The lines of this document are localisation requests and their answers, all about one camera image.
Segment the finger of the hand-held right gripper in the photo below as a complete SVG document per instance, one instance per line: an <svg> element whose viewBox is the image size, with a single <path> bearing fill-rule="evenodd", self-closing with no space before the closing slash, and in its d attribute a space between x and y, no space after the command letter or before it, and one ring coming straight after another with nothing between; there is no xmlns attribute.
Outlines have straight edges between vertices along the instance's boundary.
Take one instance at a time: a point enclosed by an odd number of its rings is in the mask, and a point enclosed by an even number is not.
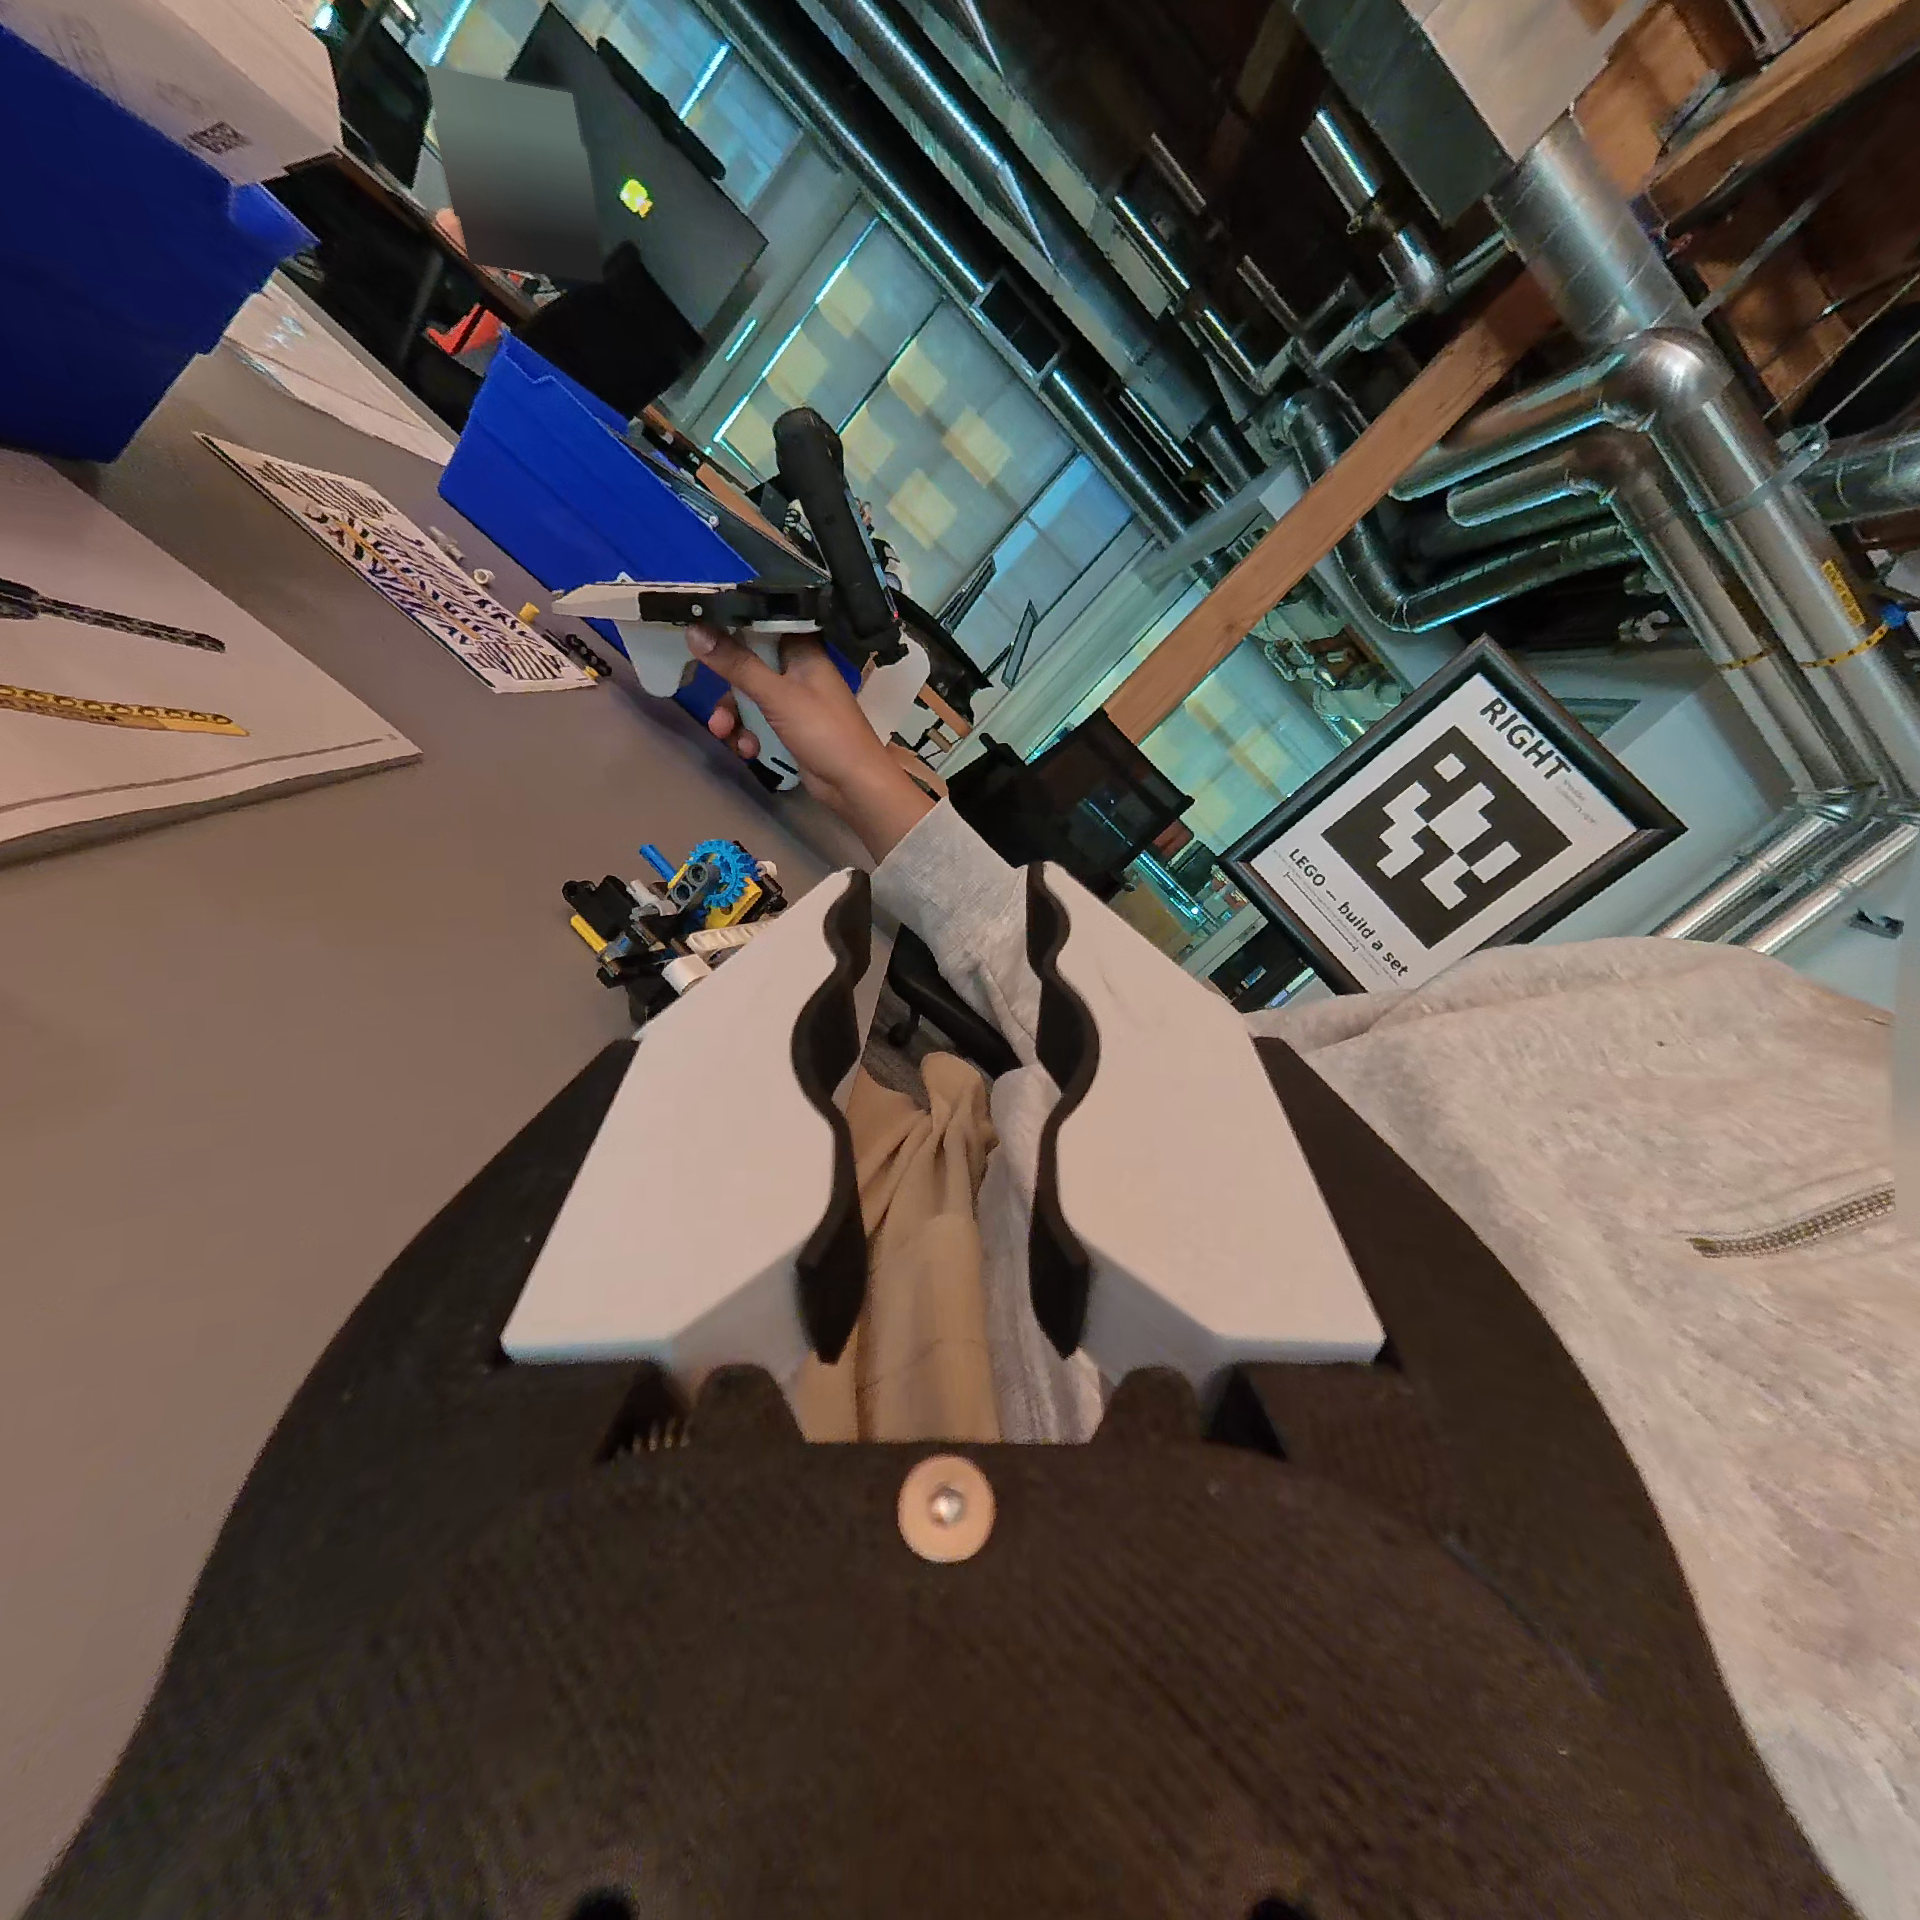
<svg viewBox="0 0 1920 1920"><path fill-rule="evenodd" d="M825 626L825 586L810 581L640 583L608 581L570 588L551 601L570 617L615 626L739 631L804 631Z"/></svg>

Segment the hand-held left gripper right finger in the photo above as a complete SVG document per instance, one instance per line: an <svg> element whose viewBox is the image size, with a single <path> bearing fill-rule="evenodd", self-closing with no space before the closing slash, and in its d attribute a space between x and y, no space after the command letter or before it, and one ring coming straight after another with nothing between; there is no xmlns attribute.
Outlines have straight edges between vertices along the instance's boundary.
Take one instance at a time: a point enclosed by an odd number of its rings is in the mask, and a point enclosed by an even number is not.
<svg viewBox="0 0 1920 1920"><path fill-rule="evenodd" d="M1243 1017L1066 868L1023 871L1044 1118L1036 1322L1108 1382L1370 1364L1379 1313Z"/></svg>

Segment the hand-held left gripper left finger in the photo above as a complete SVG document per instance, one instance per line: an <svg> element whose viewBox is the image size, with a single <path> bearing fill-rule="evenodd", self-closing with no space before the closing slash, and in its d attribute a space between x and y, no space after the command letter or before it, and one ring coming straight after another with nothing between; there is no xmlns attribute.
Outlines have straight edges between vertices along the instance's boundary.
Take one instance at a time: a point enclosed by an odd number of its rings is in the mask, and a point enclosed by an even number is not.
<svg viewBox="0 0 1920 1920"><path fill-rule="evenodd" d="M839 870L637 1032L504 1355L672 1379L843 1355L868 1284L843 1093L870 966L870 875Z"/></svg>

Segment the zebra striped sticker sheet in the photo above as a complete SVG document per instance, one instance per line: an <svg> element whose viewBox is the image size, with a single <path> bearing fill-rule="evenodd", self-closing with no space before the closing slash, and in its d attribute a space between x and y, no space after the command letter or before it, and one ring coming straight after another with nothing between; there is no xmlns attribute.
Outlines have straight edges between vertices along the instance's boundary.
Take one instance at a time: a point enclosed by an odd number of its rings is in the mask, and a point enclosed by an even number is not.
<svg viewBox="0 0 1920 1920"><path fill-rule="evenodd" d="M598 683L575 653L510 612L381 492L211 434L197 439L487 692L565 693Z"/></svg>

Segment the person's right forearm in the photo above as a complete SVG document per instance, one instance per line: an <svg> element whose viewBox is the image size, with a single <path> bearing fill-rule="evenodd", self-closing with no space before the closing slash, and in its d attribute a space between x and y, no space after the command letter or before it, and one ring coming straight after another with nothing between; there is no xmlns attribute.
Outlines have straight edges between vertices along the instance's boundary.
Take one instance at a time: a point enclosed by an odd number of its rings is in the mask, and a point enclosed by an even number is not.
<svg viewBox="0 0 1920 1920"><path fill-rule="evenodd" d="M1027 874L943 799L876 866L876 901L930 951L948 989L986 1020L1039 1091L1042 980L1030 959Z"/></svg>

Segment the lego instruction booklet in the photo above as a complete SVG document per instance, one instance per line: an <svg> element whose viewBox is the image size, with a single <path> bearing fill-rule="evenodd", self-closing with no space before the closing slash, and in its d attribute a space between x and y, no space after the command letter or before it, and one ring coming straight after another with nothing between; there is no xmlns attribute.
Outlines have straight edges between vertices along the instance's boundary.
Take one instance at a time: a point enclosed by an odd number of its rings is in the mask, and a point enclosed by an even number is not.
<svg viewBox="0 0 1920 1920"><path fill-rule="evenodd" d="M56 466L1 458L1 858L419 762L419 748Z"/></svg>

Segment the person's right hand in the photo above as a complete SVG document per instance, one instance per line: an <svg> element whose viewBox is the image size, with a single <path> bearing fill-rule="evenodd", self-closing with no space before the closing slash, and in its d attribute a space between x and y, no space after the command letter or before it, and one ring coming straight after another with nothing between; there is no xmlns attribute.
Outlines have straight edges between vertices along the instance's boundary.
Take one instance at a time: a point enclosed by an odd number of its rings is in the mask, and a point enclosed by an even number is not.
<svg viewBox="0 0 1920 1920"><path fill-rule="evenodd" d="M873 732L818 638L781 638L776 666L738 635L703 623L685 627L683 640L692 660L727 683L708 716L708 734L741 759L759 758L759 734L741 708L752 704L771 723L804 790L873 860L892 854L937 808Z"/></svg>

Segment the blue plastic bin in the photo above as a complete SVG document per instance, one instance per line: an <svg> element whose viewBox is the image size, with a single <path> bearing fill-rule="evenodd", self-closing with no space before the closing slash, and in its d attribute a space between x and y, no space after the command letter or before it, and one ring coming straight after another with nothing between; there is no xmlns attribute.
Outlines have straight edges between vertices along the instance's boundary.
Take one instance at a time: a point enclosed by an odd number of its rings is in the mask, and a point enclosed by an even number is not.
<svg viewBox="0 0 1920 1920"><path fill-rule="evenodd" d="M777 554L780 532L750 506L631 443L608 405L516 337L491 359L439 492L554 598L739 579ZM622 626L570 619L615 640L636 681Z"/></svg>

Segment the person's beige pants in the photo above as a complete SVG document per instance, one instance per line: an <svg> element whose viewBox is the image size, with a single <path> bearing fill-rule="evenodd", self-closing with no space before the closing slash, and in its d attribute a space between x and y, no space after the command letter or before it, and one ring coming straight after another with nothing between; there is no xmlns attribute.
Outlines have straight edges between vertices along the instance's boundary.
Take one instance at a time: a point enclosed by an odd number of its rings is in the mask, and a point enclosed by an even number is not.
<svg viewBox="0 0 1920 1920"><path fill-rule="evenodd" d="M787 1403L812 1443L1000 1440L977 1199L998 1133L990 1081L948 1052L924 1093L860 1070L846 1101L868 1285L838 1361L807 1358Z"/></svg>

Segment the person's grey sweatshirt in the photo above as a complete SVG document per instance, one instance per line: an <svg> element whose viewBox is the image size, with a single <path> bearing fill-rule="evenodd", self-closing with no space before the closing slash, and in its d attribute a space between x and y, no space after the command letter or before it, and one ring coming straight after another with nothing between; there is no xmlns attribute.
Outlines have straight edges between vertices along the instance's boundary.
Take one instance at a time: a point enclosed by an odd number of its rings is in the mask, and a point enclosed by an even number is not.
<svg viewBox="0 0 1920 1920"><path fill-rule="evenodd" d="M1250 1014L1520 1281L1626 1440L1745 1732L1917 1911L1917 1270L1893 1015L1740 946L1507 946Z"/></svg>

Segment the framed black-and-white tag sign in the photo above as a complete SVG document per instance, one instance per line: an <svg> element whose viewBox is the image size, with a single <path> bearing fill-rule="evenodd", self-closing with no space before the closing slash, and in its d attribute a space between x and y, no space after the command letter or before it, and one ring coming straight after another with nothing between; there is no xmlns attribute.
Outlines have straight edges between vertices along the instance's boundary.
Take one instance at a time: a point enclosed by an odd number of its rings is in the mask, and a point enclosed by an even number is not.
<svg viewBox="0 0 1920 1920"><path fill-rule="evenodd" d="M1336 995L1525 944L1685 823L1481 635L1220 866Z"/></svg>

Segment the wooden ceiling beam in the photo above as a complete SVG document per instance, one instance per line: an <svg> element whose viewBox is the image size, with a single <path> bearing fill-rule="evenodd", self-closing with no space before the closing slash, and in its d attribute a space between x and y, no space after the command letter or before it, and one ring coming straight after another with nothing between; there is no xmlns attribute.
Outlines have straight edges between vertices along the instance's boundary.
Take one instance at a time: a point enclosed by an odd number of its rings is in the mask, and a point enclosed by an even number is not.
<svg viewBox="0 0 1920 1920"><path fill-rule="evenodd" d="M1115 732L1143 743L1229 657L1253 623L1559 325L1559 313L1527 269L1501 286L1117 683L1102 706Z"/></svg>

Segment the stack of blue plastic bins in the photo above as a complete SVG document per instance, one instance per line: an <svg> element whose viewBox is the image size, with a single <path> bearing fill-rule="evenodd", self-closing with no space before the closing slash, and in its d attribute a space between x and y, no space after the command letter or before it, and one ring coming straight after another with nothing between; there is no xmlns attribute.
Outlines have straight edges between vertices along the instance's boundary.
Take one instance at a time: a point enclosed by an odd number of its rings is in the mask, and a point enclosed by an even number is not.
<svg viewBox="0 0 1920 1920"><path fill-rule="evenodd" d="M1 32L1 442L114 462L276 269L317 243Z"/></svg>

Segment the white cardboard box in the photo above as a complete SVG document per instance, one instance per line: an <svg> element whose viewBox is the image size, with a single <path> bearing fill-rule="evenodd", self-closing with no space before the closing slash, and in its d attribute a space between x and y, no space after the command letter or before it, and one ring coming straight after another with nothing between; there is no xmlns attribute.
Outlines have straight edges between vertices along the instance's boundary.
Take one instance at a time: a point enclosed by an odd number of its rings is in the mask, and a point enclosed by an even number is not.
<svg viewBox="0 0 1920 1920"><path fill-rule="evenodd" d="M236 183L341 143L315 3L5 2L3 28Z"/></svg>

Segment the large silver ventilation duct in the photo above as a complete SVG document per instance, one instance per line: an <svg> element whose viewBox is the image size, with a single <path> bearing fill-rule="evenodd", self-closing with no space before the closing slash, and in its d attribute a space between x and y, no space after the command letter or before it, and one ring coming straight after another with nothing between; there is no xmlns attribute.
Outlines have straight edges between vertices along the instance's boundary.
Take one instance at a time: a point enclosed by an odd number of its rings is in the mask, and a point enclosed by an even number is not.
<svg viewBox="0 0 1920 1920"><path fill-rule="evenodd" d="M1566 108L1488 196L1501 235L1571 336L1643 390L1643 425L1692 516L1781 644L1790 683L1864 758L1855 827L1787 851L1735 946L1781 958L1915 851L1915 692L1885 614L1787 474L1773 434L1694 313L1619 183Z"/></svg>

